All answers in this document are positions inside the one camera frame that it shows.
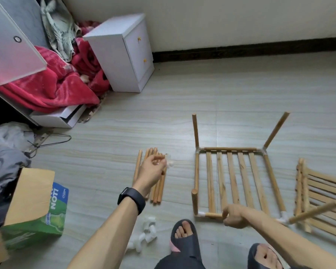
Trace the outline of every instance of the black sandal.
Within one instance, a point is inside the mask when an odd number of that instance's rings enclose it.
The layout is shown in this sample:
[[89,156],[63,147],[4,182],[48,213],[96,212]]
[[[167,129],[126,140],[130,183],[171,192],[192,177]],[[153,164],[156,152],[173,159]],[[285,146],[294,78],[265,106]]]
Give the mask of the black sandal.
[[[175,232],[177,231],[178,227],[180,226],[183,227],[182,225],[183,221],[187,221],[190,224],[191,229],[193,231],[193,235],[176,239],[174,237]],[[181,253],[187,254],[189,257],[196,258],[198,261],[202,261],[202,257],[200,255],[197,230],[195,229],[195,226],[190,220],[183,219],[183,220],[178,221],[174,225],[172,229],[172,234],[170,235],[170,241],[176,248],[180,250]]]

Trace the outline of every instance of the green printed box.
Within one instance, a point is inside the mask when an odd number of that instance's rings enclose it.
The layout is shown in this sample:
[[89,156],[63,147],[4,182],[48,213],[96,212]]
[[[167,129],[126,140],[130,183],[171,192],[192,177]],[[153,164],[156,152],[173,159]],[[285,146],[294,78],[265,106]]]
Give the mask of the green printed box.
[[0,262],[8,251],[62,235],[68,189],[54,181],[55,172],[23,168],[0,229]]

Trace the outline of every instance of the smartwatch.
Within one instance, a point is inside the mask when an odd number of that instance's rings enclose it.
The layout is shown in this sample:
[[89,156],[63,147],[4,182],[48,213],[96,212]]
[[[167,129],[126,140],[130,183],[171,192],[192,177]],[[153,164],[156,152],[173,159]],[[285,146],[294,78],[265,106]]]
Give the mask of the smartwatch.
[[141,195],[136,189],[126,187],[118,197],[117,205],[119,205],[126,196],[129,196],[136,203],[138,215],[141,214],[145,207],[145,199],[143,195]]

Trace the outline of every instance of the drawer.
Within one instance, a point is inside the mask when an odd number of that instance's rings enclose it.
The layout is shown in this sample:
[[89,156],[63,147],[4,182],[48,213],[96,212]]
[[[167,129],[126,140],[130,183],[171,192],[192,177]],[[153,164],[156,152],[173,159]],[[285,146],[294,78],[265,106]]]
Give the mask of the drawer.
[[139,82],[153,63],[145,20],[140,22],[125,38],[131,64]]

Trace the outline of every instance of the forearm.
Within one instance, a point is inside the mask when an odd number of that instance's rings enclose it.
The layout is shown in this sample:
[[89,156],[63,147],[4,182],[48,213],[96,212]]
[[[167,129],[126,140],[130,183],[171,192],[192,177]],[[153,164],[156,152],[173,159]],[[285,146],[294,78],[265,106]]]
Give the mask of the forearm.
[[247,211],[244,218],[290,265],[312,269],[336,268],[336,257],[296,234],[263,212]]
[[76,254],[68,268],[118,268],[125,254],[137,216],[136,203],[129,197],[124,198]]

